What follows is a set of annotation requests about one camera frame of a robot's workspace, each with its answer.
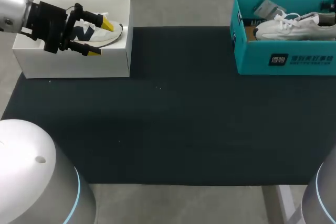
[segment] concrete floor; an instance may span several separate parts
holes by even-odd
[[[132,0],[135,26],[228,25],[233,0]],[[11,51],[15,35],[0,33],[0,115],[20,67]],[[267,222],[260,187],[93,185],[98,224]],[[304,186],[291,187],[300,203]]]

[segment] new balance sneaker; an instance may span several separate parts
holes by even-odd
[[[254,31],[257,40],[334,40],[336,38],[335,13],[297,13],[276,15],[258,25]]]
[[[101,13],[105,18],[108,13]],[[93,47],[105,47],[114,43],[122,34],[123,27],[115,21],[110,21],[114,27],[114,31],[107,31],[96,27],[94,24],[85,22],[82,19],[76,21],[70,40],[81,43],[89,44]]]

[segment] small hole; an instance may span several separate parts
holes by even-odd
[[[46,163],[46,159],[44,157],[42,157],[42,156],[35,157],[35,161],[38,162],[38,163],[40,163],[40,164]]]

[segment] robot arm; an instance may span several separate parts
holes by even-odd
[[[80,4],[75,4],[74,10],[67,15],[65,9],[44,2],[0,0],[0,31],[41,39],[45,42],[44,50],[54,54],[58,49],[71,49],[84,56],[100,55],[100,48],[70,41],[73,26],[81,19],[102,29],[114,29],[102,15],[86,12]],[[31,34],[22,32],[23,27],[32,30]]]

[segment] logo on box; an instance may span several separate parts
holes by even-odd
[[[269,59],[269,66],[284,66],[286,64],[288,54],[272,54]]]
[[[242,18],[241,18],[241,14],[240,14],[240,11],[238,11],[238,25],[240,25],[240,22],[242,22]]]
[[[236,36],[235,31],[233,30],[233,33],[232,33],[232,46],[233,46],[233,49],[235,49],[235,46],[236,46],[236,39],[237,39],[237,36]]]

